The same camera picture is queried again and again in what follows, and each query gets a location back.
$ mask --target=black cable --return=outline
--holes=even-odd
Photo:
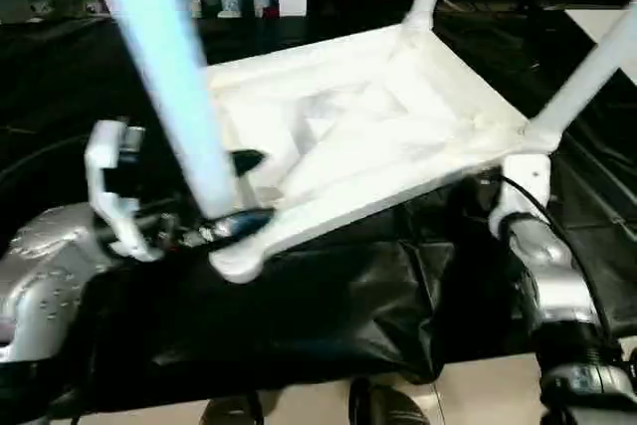
[[[584,267],[585,263],[582,261],[581,256],[579,256],[579,254],[577,253],[577,250],[573,248],[572,243],[568,239],[566,230],[561,227],[559,222],[555,219],[555,217],[551,213],[548,212],[548,210],[544,207],[544,205],[541,204],[539,201],[537,201],[535,197],[532,194],[530,194],[526,189],[524,189],[521,185],[519,185],[517,182],[513,181],[512,179],[504,175],[499,175],[498,179],[513,186],[515,189],[518,190],[518,192],[524,198],[526,198],[535,208],[537,208],[537,210],[541,214],[543,214],[546,220],[548,221],[548,226],[553,231],[553,233],[555,233],[555,235],[564,242],[564,244],[568,247],[568,249],[570,249],[570,253],[573,259],[575,260],[575,263],[577,263],[577,269],[581,273],[582,277],[584,278],[584,281],[586,282],[586,285],[588,286],[588,289],[590,290],[590,295],[592,297],[593,304],[595,305],[595,308],[597,309],[597,316],[599,317],[601,326],[604,329],[604,332],[606,332],[606,334],[610,336],[611,335],[610,323],[608,323],[608,318],[606,317],[606,314],[603,312],[604,309],[601,305],[601,301],[599,300],[599,294],[597,292],[597,288],[595,287],[595,284],[593,283],[590,275],[588,274],[587,269]]]

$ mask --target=black table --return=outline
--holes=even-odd
[[[215,20],[199,27],[214,64],[396,20]],[[439,14],[435,30],[526,115],[592,46],[561,12]],[[82,155],[97,119],[155,118],[110,20],[2,26],[0,45],[6,243],[42,210],[86,199]],[[553,156],[549,205],[585,257],[619,335],[637,333],[630,240],[637,205],[626,194],[637,191],[630,131],[636,92],[617,74],[569,129]],[[390,370],[432,381],[449,361],[529,350],[504,251],[485,225],[497,187],[469,178],[416,198],[273,258],[244,286],[225,283],[198,253],[98,278],[64,356],[46,365],[52,377],[64,370],[71,389],[56,413]]]

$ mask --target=metal bracket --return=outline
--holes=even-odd
[[[121,198],[106,191],[105,169],[117,168],[120,148],[139,149],[139,128],[130,128],[121,121],[98,121],[91,134],[85,152],[89,202],[109,226],[118,242],[110,245],[121,256],[131,256],[138,261],[152,262],[163,256],[161,250],[150,248],[134,222],[139,208],[135,198]]]

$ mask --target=gray metal part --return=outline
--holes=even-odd
[[[572,363],[561,365],[545,373],[541,386],[557,379],[565,380],[569,388],[580,396],[613,394],[621,395],[637,405],[637,396],[630,378],[624,370],[612,365]]]
[[[114,265],[98,244],[88,203],[48,210],[12,240],[0,262],[0,317],[13,327],[0,362],[55,356],[77,315],[81,294]]]
[[[548,225],[524,219],[511,226],[510,247],[527,269],[527,313],[533,327],[559,320],[598,323],[595,305],[568,247]]]

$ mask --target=white metal leg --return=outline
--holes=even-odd
[[[552,140],[557,147],[566,128],[619,69],[621,62],[636,54],[637,0],[633,0],[622,18],[531,121],[527,134]]]

